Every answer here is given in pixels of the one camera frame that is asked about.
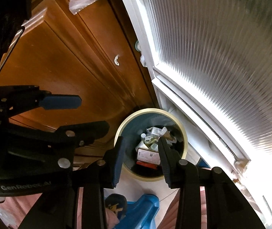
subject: tile floor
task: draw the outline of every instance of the tile floor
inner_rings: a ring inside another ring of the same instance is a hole
[[[186,159],[196,164],[200,159],[196,151],[189,145]],[[143,194],[155,194],[159,198],[159,211],[155,216],[156,227],[162,221],[177,189],[170,189],[165,180],[144,182],[133,178],[130,173],[122,169],[119,183],[115,189],[105,189],[105,196],[112,193],[122,194],[128,201],[137,201]]]

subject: cabinet door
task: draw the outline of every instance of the cabinet door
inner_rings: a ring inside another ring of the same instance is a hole
[[[53,94],[79,95],[82,105],[78,109],[38,108],[12,120],[43,130],[106,120],[109,133],[87,148],[93,150],[91,155],[97,149],[96,156],[100,156],[113,146],[121,122],[130,113],[153,106],[152,99],[133,55],[130,61],[124,58],[124,64],[130,65],[129,72],[127,66],[115,65],[106,53],[110,51],[106,48],[115,51],[117,44],[120,49],[124,44],[128,46],[127,41],[121,38],[118,43],[113,41],[101,47],[82,17],[69,11],[68,3],[69,0],[33,0],[32,18],[25,23],[26,30],[0,73],[0,86],[39,85]],[[109,25],[100,27],[105,37],[107,28]],[[78,152],[86,154],[83,149]]]

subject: metal handle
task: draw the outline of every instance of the metal handle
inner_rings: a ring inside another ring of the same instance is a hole
[[[115,65],[119,65],[119,63],[118,63],[118,58],[119,58],[119,54],[117,54],[117,56],[116,56],[115,59],[114,59]]]

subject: metal rivet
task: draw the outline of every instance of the metal rivet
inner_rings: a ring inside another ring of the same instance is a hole
[[[68,130],[68,131],[66,131],[66,135],[67,135],[68,137],[74,137],[74,136],[75,136],[75,133],[74,133],[74,131]]]
[[[99,159],[99,160],[97,161],[97,165],[103,166],[103,165],[105,165],[105,161],[104,161],[103,159]]]
[[[213,168],[213,171],[217,174],[221,174],[222,173],[222,169],[220,167],[215,167]]]
[[[70,161],[64,157],[60,158],[57,163],[61,168],[64,168],[64,169],[67,169],[70,167]]]
[[[180,160],[178,161],[178,163],[179,163],[180,165],[187,165],[187,164],[188,164],[188,161],[187,161],[186,159],[180,159]]]

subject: small bottle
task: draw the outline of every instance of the small bottle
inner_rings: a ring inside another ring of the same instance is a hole
[[[145,134],[145,133],[142,133],[142,134],[140,135],[140,137],[141,137],[141,140],[144,141],[144,140],[145,140],[145,137],[146,137],[146,134]]]

